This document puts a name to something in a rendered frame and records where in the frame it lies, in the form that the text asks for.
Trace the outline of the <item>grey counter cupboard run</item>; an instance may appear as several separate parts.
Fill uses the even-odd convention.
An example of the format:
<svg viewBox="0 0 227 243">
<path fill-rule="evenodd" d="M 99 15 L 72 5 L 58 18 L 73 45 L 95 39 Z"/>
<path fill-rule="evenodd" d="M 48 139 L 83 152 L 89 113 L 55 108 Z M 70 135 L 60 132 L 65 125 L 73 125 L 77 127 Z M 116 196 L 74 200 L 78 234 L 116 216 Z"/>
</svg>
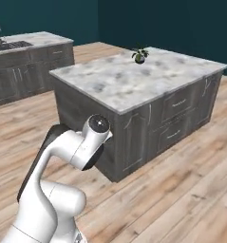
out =
<svg viewBox="0 0 227 243">
<path fill-rule="evenodd" d="M 73 43 L 0 52 L 0 105 L 53 89 L 50 70 L 74 64 Z"/>
</svg>

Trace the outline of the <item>grey kitchen island cupboards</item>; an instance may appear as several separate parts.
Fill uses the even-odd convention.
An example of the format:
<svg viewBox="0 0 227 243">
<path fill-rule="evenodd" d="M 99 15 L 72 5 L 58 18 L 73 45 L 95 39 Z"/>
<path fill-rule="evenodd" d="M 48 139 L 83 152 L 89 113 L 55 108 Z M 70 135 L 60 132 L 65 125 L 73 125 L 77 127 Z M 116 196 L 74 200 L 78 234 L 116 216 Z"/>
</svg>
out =
<svg viewBox="0 0 227 243">
<path fill-rule="evenodd" d="M 52 81 L 60 122 L 79 131 L 94 114 L 109 120 L 113 137 L 96 167 L 119 182 L 211 120 L 221 76 L 218 71 L 123 113 L 57 78 Z"/>
</svg>

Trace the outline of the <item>small potted green plant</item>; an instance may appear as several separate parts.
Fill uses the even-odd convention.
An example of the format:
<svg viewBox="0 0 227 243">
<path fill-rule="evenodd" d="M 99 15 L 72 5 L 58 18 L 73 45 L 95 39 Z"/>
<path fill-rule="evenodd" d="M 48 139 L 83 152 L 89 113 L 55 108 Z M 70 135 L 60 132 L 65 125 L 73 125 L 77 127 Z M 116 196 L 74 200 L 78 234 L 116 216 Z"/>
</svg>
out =
<svg viewBox="0 0 227 243">
<path fill-rule="evenodd" d="M 138 46 L 137 48 L 133 49 L 132 57 L 135 59 L 135 62 L 138 65 L 141 65 L 145 62 L 145 59 L 148 57 L 149 52 L 142 48 L 141 46 Z"/>
</svg>

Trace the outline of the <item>dark inset sink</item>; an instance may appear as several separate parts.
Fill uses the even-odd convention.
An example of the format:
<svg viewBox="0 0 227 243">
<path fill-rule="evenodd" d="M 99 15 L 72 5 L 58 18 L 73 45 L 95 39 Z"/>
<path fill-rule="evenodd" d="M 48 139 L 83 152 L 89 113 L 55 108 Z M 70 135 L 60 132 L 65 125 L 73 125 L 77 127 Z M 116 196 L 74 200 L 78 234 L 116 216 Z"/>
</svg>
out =
<svg viewBox="0 0 227 243">
<path fill-rule="evenodd" d="M 20 47 L 32 47 L 33 44 L 30 44 L 25 41 L 18 41 L 18 42 L 12 42 L 12 43 L 3 43 L 0 45 L 0 51 L 2 50 L 8 50 L 8 49 L 15 49 Z"/>
</svg>

